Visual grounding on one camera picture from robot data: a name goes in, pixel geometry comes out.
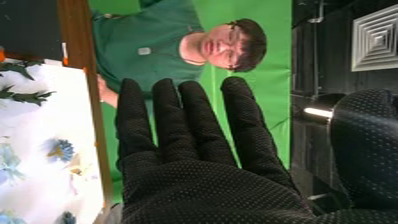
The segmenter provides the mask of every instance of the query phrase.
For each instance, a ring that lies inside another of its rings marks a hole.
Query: light fixture
[[[314,115],[321,116],[321,117],[333,118],[333,111],[321,110],[321,109],[315,109],[315,108],[308,107],[305,109],[305,112],[308,114],[314,114]]]

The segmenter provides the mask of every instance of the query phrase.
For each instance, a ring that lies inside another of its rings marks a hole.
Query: green leaf
[[[24,77],[29,78],[35,81],[35,77],[29,75],[28,68],[24,66],[15,65],[12,63],[3,63],[0,68],[3,68],[3,71],[20,72]]]
[[[8,99],[15,95],[15,93],[10,92],[12,88],[13,86],[6,87],[4,90],[0,91],[0,99]]]
[[[15,86],[6,87],[4,90],[3,90],[3,92],[10,92],[10,90],[12,90],[13,87]]]
[[[54,95],[56,92],[49,92],[45,94],[40,95],[40,97],[49,98]]]
[[[31,67],[31,66],[35,66],[35,65],[40,65],[40,66],[42,66],[44,63],[45,63],[44,61],[28,61],[28,62],[26,62],[26,67]]]

